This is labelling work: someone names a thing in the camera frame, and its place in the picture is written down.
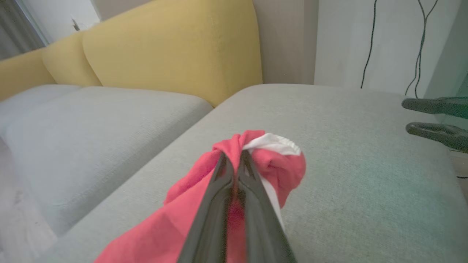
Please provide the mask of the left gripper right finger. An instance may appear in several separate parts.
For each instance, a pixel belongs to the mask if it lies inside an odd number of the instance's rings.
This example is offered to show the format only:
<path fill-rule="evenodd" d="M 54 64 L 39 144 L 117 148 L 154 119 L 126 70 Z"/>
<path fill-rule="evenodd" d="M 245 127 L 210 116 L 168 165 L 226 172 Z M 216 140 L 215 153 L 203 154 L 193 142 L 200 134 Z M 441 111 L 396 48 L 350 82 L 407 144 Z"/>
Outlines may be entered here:
<path fill-rule="evenodd" d="M 245 214 L 247 262 L 296 263 L 279 217 L 248 151 L 242 151 L 240 157 L 238 193 Z"/>

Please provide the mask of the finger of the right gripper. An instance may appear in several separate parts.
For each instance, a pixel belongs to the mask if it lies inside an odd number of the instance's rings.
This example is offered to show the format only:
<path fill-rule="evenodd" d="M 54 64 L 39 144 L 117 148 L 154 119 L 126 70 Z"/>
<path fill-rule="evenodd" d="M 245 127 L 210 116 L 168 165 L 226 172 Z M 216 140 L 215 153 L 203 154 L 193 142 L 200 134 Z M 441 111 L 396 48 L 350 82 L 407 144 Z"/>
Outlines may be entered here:
<path fill-rule="evenodd" d="M 456 151 L 468 151 L 468 131 L 453 125 L 412 122 L 406 125 L 407 133 L 440 142 Z"/>
<path fill-rule="evenodd" d="M 406 98 L 402 107 L 427 114 L 446 114 L 468 118 L 468 97 L 440 97 L 436 99 Z"/>

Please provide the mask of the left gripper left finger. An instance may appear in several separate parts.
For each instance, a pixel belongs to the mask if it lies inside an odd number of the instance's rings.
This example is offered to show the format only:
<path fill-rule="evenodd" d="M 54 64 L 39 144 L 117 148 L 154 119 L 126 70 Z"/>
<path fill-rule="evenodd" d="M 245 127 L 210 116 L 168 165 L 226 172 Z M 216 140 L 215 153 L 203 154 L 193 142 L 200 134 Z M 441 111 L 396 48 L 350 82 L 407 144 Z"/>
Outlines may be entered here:
<path fill-rule="evenodd" d="M 221 153 L 177 259 L 179 263 L 224 263 L 234 168 Z"/>

